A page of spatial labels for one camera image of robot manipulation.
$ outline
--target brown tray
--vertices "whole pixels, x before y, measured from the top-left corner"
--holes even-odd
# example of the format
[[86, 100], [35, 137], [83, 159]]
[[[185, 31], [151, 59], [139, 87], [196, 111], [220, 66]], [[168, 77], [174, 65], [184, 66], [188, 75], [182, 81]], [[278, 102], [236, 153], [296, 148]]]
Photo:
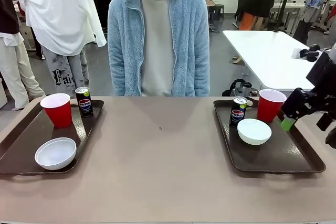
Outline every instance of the brown tray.
[[[272, 137], [265, 144], [249, 145], [240, 139], [238, 131], [229, 127], [232, 101], [215, 101], [214, 107], [223, 131], [226, 146], [235, 168], [242, 172], [270, 174], [321, 173], [326, 165], [298, 129], [284, 131], [278, 115], [269, 126]], [[247, 108], [245, 118], [257, 118], [258, 102]]]
[[[92, 101], [93, 116], [82, 118], [78, 106], [72, 104], [73, 124], [58, 129], [38, 103], [0, 143], [0, 175], [59, 174], [72, 170], [85, 149], [103, 105], [103, 101]], [[35, 162], [35, 153], [41, 145], [58, 137], [68, 137], [76, 142], [75, 158], [63, 169], [45, 170]]]

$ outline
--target soda can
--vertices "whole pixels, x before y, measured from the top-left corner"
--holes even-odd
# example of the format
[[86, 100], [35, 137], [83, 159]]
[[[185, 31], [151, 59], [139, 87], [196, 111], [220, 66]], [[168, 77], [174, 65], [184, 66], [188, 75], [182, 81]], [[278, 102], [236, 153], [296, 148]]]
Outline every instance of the soda can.
[[89, 116], [92, 116], [93, 108], [91, 103], [90, 89], [87, 87], [77, 88], [75, 90], [75, 93], [80, 115], [83, 118], [88, 118]]
[[247, 99], [244, 97], [235, 97], [232, 102], [230, 114], [230, 127], [236, 128], [238, 123], [245, 118], [247, 108]]

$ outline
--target cup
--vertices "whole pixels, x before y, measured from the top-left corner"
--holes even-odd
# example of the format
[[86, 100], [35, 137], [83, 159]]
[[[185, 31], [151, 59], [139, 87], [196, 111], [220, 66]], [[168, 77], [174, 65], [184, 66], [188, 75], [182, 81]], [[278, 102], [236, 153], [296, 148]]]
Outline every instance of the cup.
[[66, 128], [72, 124], [70, 96], [68, 94], [52, 94], [40, 102], [50, 120], [57, 128]]
[[271, 123], [280, 112], [281, 106], [286, 100], [287, 97], [277, 90], [261, 90], [257, 116], [258, 119], [265, 123]]

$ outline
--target blue fleece jacket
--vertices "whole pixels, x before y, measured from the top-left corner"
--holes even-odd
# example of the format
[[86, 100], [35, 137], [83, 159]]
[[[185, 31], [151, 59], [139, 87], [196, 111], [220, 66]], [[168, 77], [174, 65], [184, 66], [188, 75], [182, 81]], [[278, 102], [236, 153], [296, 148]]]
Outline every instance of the blue fleece jacket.
[[[209, 28], [204, 0], [169, 0], [173, 34], [172, 96], [209, 94]], [[112, 0], [108, 49], [114, 92], [141, 96], [145, 24], [141, 0]]]

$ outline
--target can top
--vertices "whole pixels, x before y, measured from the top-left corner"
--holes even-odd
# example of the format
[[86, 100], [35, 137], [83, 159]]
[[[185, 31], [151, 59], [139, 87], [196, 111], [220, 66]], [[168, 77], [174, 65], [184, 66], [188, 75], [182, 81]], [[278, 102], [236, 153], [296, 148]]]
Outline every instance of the can top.
[[84, 93], [86, 93], [86, 92], [88, 92], [88, 91], [90, 91], [90, 89], [87, 88], [87, 87], [80, 87], [80, 88], [77, 88], [77, 89], [75, 90], [75, 92], [76, 92], [77, 94], [84, 94]]
[[240, 105], [247, 104], [247, 99], [245, 97], [235, 97], [233, 101]]

